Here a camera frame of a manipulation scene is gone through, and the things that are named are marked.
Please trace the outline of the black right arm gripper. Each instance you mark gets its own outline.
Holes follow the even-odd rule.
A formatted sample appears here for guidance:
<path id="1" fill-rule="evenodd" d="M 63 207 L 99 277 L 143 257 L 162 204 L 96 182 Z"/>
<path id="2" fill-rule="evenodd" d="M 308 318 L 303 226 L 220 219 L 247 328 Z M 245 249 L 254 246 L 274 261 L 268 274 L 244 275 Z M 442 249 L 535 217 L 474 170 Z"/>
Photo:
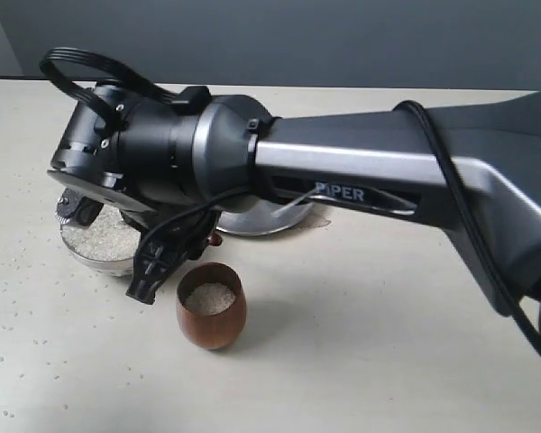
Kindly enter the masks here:
<path id="1" fill-rule="evenodd" d="M 135 210 L 135 199 L 125 192 L 117 138 L 118 133 L 107 129 L 100 115 L 83 103 L 76 105 L 48 170 L 53 180 L 68 188 L 55 211 L 62 226 L 91 226 L 102 210 L 101 203 Z M 160 286 L 188 260 L 190 232 L 182 226 L 156 227 L 142 238 L 133 257 L 128 297 L 146 305 L 154 303 Z"/>

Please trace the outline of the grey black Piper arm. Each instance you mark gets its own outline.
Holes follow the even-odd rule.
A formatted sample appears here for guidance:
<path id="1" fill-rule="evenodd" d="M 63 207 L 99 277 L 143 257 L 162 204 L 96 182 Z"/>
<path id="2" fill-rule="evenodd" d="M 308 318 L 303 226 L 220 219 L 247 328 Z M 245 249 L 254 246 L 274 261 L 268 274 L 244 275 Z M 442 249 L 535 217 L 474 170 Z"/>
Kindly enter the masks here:
<path id="1" fill-rule="evenodd" d="M 140 231 L 127 293 L 142 303 L 223 212 L 317 202 L 442 230 L 541 357 L 541 91 L 280 118 L 244 95 L 189 87 L 163 103 L 108 81 L 78 102 L 49 174 Z"/>

